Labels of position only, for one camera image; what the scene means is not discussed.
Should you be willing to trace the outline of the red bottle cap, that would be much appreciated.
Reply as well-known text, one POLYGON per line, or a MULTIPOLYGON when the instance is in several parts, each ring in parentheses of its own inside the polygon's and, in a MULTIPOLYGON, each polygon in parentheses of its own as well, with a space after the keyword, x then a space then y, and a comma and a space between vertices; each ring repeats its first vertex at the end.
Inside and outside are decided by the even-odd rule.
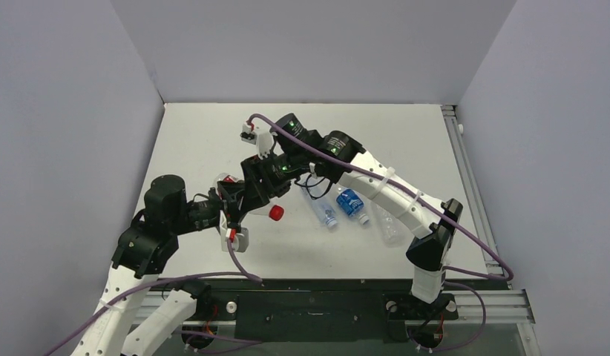
POLYGON ((284 208, 279 205, 273 205, 269 209, 268 216, 273 221, 280 221, 284 215, 284 208))

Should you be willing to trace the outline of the clear bottle white cap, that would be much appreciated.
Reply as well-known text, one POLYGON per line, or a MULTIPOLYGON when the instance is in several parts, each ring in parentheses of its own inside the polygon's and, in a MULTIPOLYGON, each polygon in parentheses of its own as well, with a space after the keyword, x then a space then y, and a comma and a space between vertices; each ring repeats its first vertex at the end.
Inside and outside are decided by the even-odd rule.
POLYGON ((306 201, 320 223, 328 230, 333 231, 338 226, 337 214, 325 196, 323 178, 302 177, 297 181, 306 201))

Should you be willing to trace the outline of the red label clear bottle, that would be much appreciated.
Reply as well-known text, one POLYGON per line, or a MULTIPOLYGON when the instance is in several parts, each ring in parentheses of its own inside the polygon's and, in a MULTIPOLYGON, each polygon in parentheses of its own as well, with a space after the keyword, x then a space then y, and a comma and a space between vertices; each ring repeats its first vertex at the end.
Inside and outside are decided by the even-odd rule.
POLYGON ((214 188, 226 203, 226 215, 233 222, 241 223, 250 214, 273 221, 279 221, 284 216, 285 210, 276 202, 276 198, 253 182, 221 173, 214 179, 214 188))

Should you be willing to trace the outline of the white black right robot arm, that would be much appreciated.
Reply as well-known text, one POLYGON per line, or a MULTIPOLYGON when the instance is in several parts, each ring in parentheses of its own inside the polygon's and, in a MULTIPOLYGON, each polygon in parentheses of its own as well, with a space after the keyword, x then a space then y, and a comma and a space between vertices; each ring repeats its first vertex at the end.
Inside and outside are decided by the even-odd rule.
POLYGON ((445 258, 463 206, 424 194, 382 165, 364 146, 342 131, 322 136, 289 113, 264 130, 248 118, 240 138, 257 154, 242 161, 246 193, 241 208, 281 197, 304 174, 328 179, 374 202, 406 226, 413 240, 406 258, 413 264, 410 310, 426 317, 439 305, 445 282, 445 258))

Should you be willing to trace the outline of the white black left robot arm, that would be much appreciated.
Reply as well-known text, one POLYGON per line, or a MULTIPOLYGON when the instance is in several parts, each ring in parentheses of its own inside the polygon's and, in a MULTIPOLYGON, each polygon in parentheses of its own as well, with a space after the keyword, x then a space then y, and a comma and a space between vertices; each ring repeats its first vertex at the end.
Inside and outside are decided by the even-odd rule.
POLYGON ((153 355, 190 317, 211 311, 209 274, 160 279, 183 234, 215 228, 229 253, 247 240, 240 203, 248 188, 226 175, 200 201, 188 200, 176 175, 154 179, 144 209, 118 239, 108 279, 93 316, 75 333, 74 355, 153 355))

